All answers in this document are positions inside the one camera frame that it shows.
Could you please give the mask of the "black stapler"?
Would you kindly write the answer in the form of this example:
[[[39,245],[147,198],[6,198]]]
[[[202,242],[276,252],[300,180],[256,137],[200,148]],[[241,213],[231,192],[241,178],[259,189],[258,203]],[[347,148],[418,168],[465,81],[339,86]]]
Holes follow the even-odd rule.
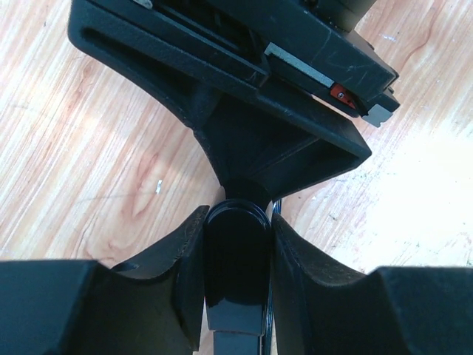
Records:
[[[271,352],[271,218],[280,209],[279,201],[262,209],[247,200],[227,199],[206,216],[205,303],[215,354]]]

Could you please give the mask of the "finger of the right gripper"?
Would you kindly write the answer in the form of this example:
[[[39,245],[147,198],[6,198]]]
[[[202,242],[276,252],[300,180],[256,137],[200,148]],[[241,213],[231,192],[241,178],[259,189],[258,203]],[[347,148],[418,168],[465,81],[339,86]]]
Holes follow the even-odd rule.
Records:
[[[350,120],[281,81],[245,99],[194,81],[161,82],[149,94],[193,131],[223,186],[248,180],[282,198],[371,155]]]

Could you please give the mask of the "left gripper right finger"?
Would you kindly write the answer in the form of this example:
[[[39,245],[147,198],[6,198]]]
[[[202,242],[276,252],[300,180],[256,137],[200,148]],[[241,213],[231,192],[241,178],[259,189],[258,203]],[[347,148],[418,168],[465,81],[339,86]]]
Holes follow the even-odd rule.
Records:
[[[384,266],[362,274],[280,215],[271,283],[279,354],[470,354],[472,270]]]

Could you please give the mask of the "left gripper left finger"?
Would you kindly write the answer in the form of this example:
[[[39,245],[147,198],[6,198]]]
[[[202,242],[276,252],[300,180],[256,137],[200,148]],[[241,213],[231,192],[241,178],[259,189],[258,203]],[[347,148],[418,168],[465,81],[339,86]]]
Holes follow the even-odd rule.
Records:
[[[108,268],[95,260],[1,263],[3,354],[192,354],[203,318],[203,222]]]

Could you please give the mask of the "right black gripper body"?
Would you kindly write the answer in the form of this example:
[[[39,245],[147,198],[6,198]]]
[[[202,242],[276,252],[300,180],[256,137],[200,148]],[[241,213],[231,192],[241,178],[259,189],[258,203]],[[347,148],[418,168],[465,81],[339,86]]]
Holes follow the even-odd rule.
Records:
[[[183,105],[202,83],[253,105],[307,93],[373,126],[399,107],[397,72],[356,26],[371,1],[73,1],[68,36]]]

